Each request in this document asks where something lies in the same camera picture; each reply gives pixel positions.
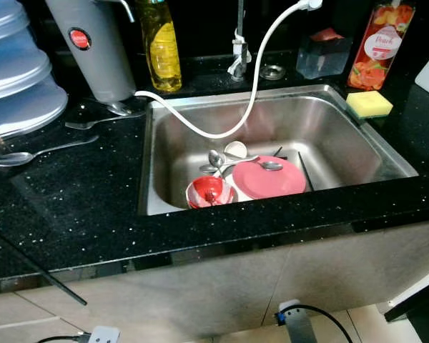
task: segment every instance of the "sponge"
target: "sponge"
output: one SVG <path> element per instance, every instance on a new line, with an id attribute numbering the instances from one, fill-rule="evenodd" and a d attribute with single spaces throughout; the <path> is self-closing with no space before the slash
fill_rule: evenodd
<path id="1" fill-rule="evenodd" d="M 387 116 L 393 109 L 393 104 L 377 91 L 350 93 L 346 102 L 361 119 Z"/>

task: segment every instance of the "black backsplash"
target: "black backsplash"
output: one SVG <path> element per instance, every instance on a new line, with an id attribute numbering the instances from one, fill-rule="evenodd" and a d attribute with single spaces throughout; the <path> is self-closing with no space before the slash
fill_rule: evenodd
<path id="1" fill-rule="evenodd" d="M 89 88 L 44 0 L 20 0 L 20 2 L 26 7 L 31 19 L 37 44 L 51 59 L 57 82 L 68 92 L 89 93 Z M 196 56 L 232 54 L 232 38 L 237 26 L 237 1 L 167 0 L 167 2 L 174 20 L 181 60 Z M 245 0 L 244 36 L 252 53 L 257 52 L 270 24 L 294 2 L 295 0 Z M 317 11 L 293 13 L 272 35 L 267 51 L 296 49 L 303 34 L 312 34 L 332 27 L 343 36 L 353 37 L 353 48 L 348 60 L 350 64 L 358 49 L 374 2 L 375 0 L 324 0 L 322 8 Z M 132 0 L 129 1 L 129 5 L 132 10 L 135 9 Z M 147 67 L 140 24 L 129 23 L 120 4 L 112 4 L 111 8 L 117 18 L 132 70 L 143 79 L 143 73 L 147 75 Z M 410 25 L 410 33 L 405 38 L 396 60 L 406 59 L 400 58 L 405 54 L 403 51 L 410 54 L 413 52 L 413 47 L 421 39 L 424 31 L 429 31 L 429 0 L 418 2 L 416 18 Z"/>

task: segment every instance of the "stainless steel sink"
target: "stainless steel sink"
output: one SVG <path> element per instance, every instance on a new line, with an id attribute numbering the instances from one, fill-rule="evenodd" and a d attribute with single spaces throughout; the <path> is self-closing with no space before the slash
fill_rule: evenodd
<path id="1" fill-rule="evenodd" d="M 171 100 L 181 114 L 205 131 L 233 127 L 250 93 Z M 353 119 L 345 100 L 330 86 L 259 91 L 245 125 L 226 139 L 212 140 L 189 130 L 157 102 L 150 104 L 145 137 L 140 212 L 160 214 L 188 209 L 187 185 L 202 174 L 210 149 L 230 141 L 250 154 L 280 156 L 299 168 L 300 151 L 315 190 L 418 175 L 369 124 Z"/>

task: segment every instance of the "plastic bottle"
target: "plastic bottle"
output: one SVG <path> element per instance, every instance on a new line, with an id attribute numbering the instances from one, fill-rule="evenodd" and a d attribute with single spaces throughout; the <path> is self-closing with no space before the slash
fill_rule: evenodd
<path id="1" fill-rule="evenodd" d="M 152 85 L 161 91 L 181 88 L 173 20 L 165 0 L 136 0 Z"/>
<path id="2" fill-rule="evenodd" d="M 414 13 L 411 1 L 386 0 L 375 5 L 348 86 L 368 91 L 383 86 Z"/>

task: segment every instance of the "gray water filter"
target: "gray water filter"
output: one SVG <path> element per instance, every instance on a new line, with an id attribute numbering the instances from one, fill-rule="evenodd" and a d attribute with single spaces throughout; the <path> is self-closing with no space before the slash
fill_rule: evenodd
<path id="1" fill-rule="evenodd" d="M 124 0 L 106 1 L 120 2 L 133 21 Z M 104 0 L 46 3 L 95 98 L 114 104 L 131 97 L 135 84 L 110 4 Z"/>

